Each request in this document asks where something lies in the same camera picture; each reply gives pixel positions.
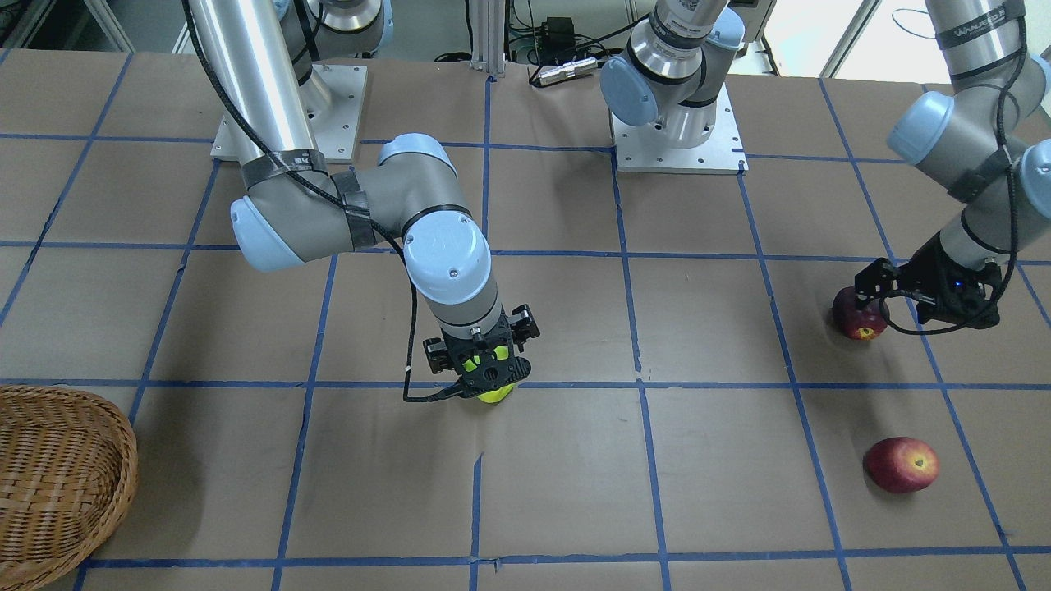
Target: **cable connector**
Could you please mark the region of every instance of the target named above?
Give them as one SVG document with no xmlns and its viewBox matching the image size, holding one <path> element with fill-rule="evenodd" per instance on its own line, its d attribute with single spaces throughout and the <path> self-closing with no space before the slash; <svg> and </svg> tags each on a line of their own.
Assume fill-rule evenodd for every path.
<svg viewBox="0 0 1051 591">
<path fill-rule="evenodd" d="M 595 58 L 584 58 L 575 62 L 566 62 L 558 67 L 540 73 L 540 76 L 536 80 L 536 86 L 543 88 L 558 84 L 559 82 L 580 78 L 594 69 L 598 69 L 598 60 Z"/>
</svg>

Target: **basket rim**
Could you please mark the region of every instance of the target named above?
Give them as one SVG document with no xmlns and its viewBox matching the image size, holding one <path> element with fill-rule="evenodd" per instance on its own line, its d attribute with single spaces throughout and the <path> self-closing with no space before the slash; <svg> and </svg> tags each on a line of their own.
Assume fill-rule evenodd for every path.
<svg viewBox="0 0 1051 591">
<path fill-rule="evenodd" d="M 102 545 L 117 530 L 117 527 L 127 515 L 128 507 L 135 498 L 139 481 L 139 450 L 135 431 L 127 416 L 112 402 L 86 390 L 67 388 L 63 386 L 28 386 L 17 384 L 0 385 L 0 400 L 3 399 L 32 399 L 32 398 L 66 399 L 79 403 L 87 403 L 98 415 L 107 424 L 107 434 L 112 435 L 111 440 L 121 456 L 120 475 L 112 497 L 106 504 L 102 515 L 99 517 L 98 526 L 80 542 L 77 549 L 64 555 L 42 562 L 42 565 L 50 565 L 47 568 L 33 571 L 32 578 L 24 577 L 22 580 L 14 580 L 15 587 L 30 583 L 32 588 L 42 587 L 55 579 L 65 575 L 87 558 L 99 546 Z M 0 590 L 7 589 L 8 583 L 0 580 Z"/>
</svg>

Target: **wicker basket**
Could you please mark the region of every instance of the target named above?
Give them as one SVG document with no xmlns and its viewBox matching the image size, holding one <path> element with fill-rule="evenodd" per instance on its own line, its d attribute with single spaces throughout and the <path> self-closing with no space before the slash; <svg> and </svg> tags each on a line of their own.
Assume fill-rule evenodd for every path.
<svg viewBox="0 0 1051 591">
<path fill-rule="evenodd" d="M 135 434 L 111 403 L 0 386 L 0 591 L 76 568 L 117 529 L 137 483 Z"/>
</svg>

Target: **apple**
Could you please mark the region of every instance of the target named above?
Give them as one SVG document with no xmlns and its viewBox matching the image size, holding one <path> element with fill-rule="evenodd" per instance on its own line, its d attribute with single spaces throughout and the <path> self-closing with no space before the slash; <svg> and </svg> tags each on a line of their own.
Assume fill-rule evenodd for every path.
<svg viewBox="0 0 1051 591">
<path fill-rule="evenodd" d="M 844 287 L 832 301 L 832 322 L 840 332 L 854 341 L 871 341 L 887 328 L 880 302 L 872 300 L 862 309 L 854 307 L 853 286 Z"/>
<path fill-rule="evenodd" d="M 937 477 L 937 454 L 912 437 L 889 437 L 873 445 L 862 460 L 865 472 L 887 492 L 915 492 Z"/>
</svg>

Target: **white mounting plate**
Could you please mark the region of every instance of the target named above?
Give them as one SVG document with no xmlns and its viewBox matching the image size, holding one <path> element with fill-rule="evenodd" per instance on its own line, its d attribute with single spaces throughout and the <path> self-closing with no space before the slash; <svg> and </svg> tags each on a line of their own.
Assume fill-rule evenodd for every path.
<svg viewBox="0 0 1051 591">
<path fill-rule="evenodd" d="M 332 108 L 309 120 L 317 149 L 330 164 L 350 164 L 357 146 L 357 130 L 365 104 L 365 83 L 368 68 L 364 65 L 315 65 L 314 76 L 321 76 L 332 89 Z M 223 116 L 211 146 L 211 156 L 229 162 L 238 160 L 227 116 Z"/>
<path fill-rule="evenodd" d="M 741 133 L 724 85 L 719 90 L 719 116 L 706 142 L 694 148 L 671 148 L 652 124 L 632 127 L 611 115 L 617 146 L 617 169 L 623 172 L 678 172 L 683 175 L 737 175 L 748 169 Z"/>
</svg>

